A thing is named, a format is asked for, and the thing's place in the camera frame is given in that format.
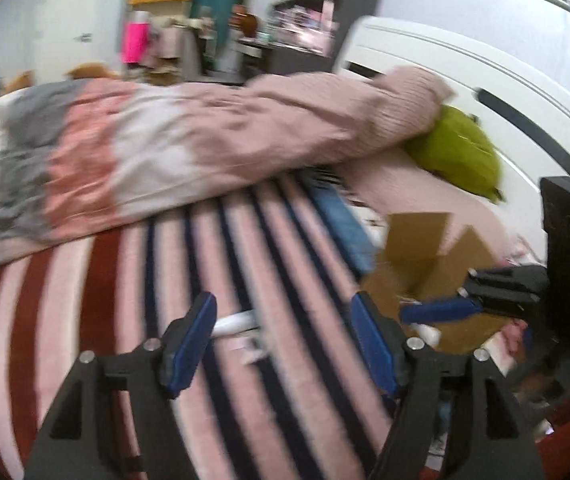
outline white headboard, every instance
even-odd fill
[[[334,72],[364,79],[401,65],[441,75],[456,92],[448,104],[479,118],[503,161],[500,190],[506,202],[500,208],[544,260],[538,183],[544,176],[570,174],[569,92],[487,44],[420,23],[371,16],[351,28]]]

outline cardboard box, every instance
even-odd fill
[[[455,296],[469,269],[496,266],[491,252],[476,231],[468,227],[449,252],[440,251],[449,213],[404,213],[388,217],[385,249],[377,254],[376,270],[361,282],[381,314],[399,321],[401,301]],[[479,348],[508,320],[476,314],[463,321],[436,323],[442,333],[435,348],[442,352],[467,354]],[[407,336],[417,335],[402,325]]]

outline gray stripe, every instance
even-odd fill
[[[50,153],[58,146],[70,106],[88,82],[63,81],[30,88],[8,114],[8,144],[0,154],[0,238],[43,240]]]

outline screw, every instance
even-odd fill
[[[474,357],[477,361],[484,363],[485,361],[489,361],[490,355],[489,352],[484,348],[477,348],[474,350]]]
[[[425,348],[425,341],[420,337],[411,337],[407,340],[407,346],[412,350],[422,350]]]
[[[88,363],[91,363],[95,357],[96,354],[94,354],[94,352],[91,350],[85,350],[84,352],[81,352],[81,355],[78,356],[78,360],[86,365]]]
[[[161,348],[161,339],[159,339],[158,337],[150,338],[147,341],[145,341],[145,343],[143,343],[143,348],[148,352],[153,352],[155,350],[158,350],[159,348]]]

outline door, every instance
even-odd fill
[[[100,62],[96,48],[101,0],[38,0],[34,57],[39,84],[61,81],[82,63]]]

